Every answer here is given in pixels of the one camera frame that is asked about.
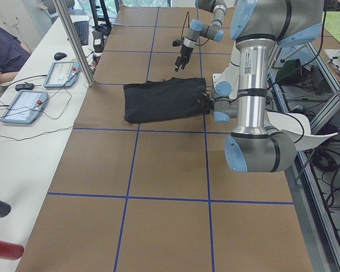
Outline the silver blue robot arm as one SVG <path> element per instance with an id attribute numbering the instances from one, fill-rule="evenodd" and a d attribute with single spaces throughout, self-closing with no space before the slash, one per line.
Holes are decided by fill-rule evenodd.
<path id="1" fill-rule="evenodd" d="M 236 172 L 279 172 L 296 156 L 295 141 L 265 124 L 271 48 L 303 45 L 322 30 L 323 1 L 239 1 L 230 38 L 240 52 L 237 122 L 224 153 Z"/>
<path id="2" fill-rule="evenodd" d="M 212 13 L 212 21 L 210 25 L 206 25 L 198 19 L 193 19 L 188 25 L 186 36 L 173 41 L 172 46 L 181 46 L 180 56 L 177 57 L 175 62 L 175 71 L 178 71 L 179 68 L 183 70 L 188 64 L 199 37 L 216 42 L 221 42 L 224 37 L 222 28 L 227 13 L 225 1 L 195 1 L 195 6 Z"/>

